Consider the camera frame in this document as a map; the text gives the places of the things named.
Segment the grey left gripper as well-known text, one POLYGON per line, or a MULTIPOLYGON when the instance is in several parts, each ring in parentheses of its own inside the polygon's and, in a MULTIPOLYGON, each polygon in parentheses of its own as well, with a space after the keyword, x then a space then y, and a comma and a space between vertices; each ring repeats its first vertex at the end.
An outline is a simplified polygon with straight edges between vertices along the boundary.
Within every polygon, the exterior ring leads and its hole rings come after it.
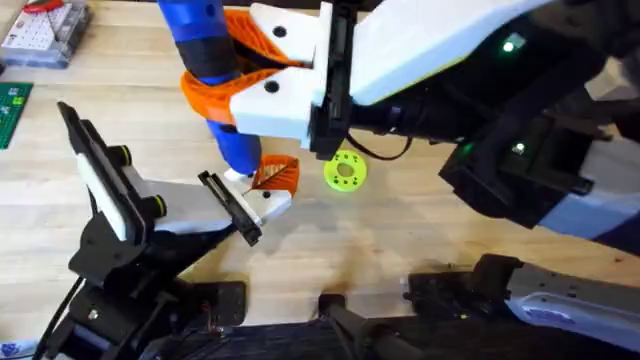
POLYGON ((188 235, 233 225, 251 246, 262 235, 259 224, 289 209, 300 176, 299 160, 288 155, 263 155, 258 169, 249 175, 232 168, 221 176, 204 171, 198 175, 198 185, 143 179, 125 145, 117 147, 117 164, 156 231, 188 235))

